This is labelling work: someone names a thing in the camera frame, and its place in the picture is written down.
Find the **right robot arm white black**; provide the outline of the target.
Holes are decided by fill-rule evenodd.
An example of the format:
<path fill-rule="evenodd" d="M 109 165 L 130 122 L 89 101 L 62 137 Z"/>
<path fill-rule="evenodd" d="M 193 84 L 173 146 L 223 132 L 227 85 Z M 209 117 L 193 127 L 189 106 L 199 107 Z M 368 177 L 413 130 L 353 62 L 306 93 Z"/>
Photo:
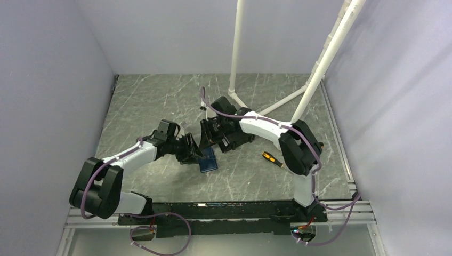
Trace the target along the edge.
<path fill-rule="evenodd" d="M 200 148 L 219 146 L 223 153 L 251 143 L 260 137 L 273 143 L 281 151 L 284 165 L 294 175 L 294 215 L 307 221 L 314 215 L 315 189 L 313 174 L 321 167 L 323 144 L 313 135 L 304 121 L 295 123 L 277 121 L 241 107 L 236 109 L 226 97 L 213 103 L 201 94 L 201 100 L 214 117 L 201 120 Z"/>

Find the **white pvc pipe frame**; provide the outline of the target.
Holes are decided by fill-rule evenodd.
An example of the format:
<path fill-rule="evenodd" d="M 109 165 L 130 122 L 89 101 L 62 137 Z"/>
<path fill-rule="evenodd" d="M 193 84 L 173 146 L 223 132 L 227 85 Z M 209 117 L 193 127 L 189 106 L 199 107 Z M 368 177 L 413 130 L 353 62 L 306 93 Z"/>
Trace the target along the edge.
<path fill-rule="evenodd" d="M 260 111 L 299 98 L 299 119 L 336 56 L 364 1 L 235 1 L 228 96 L 240 106 L 237 74 L 308 74 L 297 90 Z"/>

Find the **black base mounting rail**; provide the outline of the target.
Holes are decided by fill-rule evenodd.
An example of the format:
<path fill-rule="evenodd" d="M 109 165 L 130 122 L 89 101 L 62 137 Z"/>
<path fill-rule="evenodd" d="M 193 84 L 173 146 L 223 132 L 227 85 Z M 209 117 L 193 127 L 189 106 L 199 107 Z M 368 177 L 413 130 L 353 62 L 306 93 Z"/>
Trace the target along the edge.
<path fill-rule="evenodd" d="M 158 238 L 187 234 L 223 235 L 258 234 L 290 235 L 296 225 L 327 222 L 324 207 L 318 204 L 304 208 L 292 200 L 153 203 L 140 217 L 122 214 L 120 226 L 154 224 Z"/>

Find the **blue card holder wallet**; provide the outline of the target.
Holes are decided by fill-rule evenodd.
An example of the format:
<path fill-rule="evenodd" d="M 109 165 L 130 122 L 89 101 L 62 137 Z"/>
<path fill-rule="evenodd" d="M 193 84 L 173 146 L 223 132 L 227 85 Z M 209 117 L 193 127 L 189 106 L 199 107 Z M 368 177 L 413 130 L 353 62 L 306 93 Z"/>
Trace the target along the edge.
<path fill-rule="evenodd" d="M 218 169 L 218 164 L 212 147 L 202 150 L 203 158 L 198 160 L 198 165 L 201 173 L 207 173 Z"/>

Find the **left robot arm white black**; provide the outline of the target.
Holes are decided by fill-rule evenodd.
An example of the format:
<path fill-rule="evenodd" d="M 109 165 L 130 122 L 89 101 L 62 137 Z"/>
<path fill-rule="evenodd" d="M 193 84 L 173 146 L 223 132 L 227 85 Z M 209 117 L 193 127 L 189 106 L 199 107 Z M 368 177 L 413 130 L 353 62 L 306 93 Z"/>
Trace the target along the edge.
<path fill-rule="evenodd" d="M 181 127 L 172 121 L 160 121 L 157 129 L 113 156 L 88 158 L 69 197 L 71 206 L 80 209 L 84 219 L 107 219 L 127 214 L 140 224 L 153 217 L 152 199 L 146 195 L 122 191 L 124 176 L 165 155 L 174 155 L 180 164 L 197 164 L 204 158 L 191 133 L 179 136 Z"/>

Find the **black card storage box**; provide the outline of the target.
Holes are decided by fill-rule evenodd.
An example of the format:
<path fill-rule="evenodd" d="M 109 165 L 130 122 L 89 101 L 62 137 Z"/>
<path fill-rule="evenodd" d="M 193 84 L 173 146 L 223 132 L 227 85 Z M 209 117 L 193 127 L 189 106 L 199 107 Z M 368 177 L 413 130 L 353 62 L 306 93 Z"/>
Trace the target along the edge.
<path fill-rule="evenodd" d="M 255 139 L 255 135 L 244 132 L 233 132 L 224 134 L 218 143 L 221 152 L 226 153 L 231 150 L 236 150 L 243 144 L 251 143 Z"/>

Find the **orange black screwdriver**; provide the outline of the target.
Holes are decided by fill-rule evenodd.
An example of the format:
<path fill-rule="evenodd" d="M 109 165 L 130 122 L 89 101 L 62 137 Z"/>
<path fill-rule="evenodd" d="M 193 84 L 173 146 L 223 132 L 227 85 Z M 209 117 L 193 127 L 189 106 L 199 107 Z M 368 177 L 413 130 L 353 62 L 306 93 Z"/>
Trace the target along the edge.
<path fill-rule="evenodd" d="M 264 151 L 264 152 L 262 153 L 262 157 L 263 157 L 266 161 L 268 161 L 268 162 L 274 164 L 275 166 L 277 166 L 277 167 L 279 167 L 279 168 L 281 168 L 281 169 L 287 169 L 287 166 L 286 166 L 283 162 L 281 162 L 281 161 L 279 161 L 278 159 L 276 159 L 271 153 L 269 153 L 269 152 L 267 152 L 267 151 Z"/>

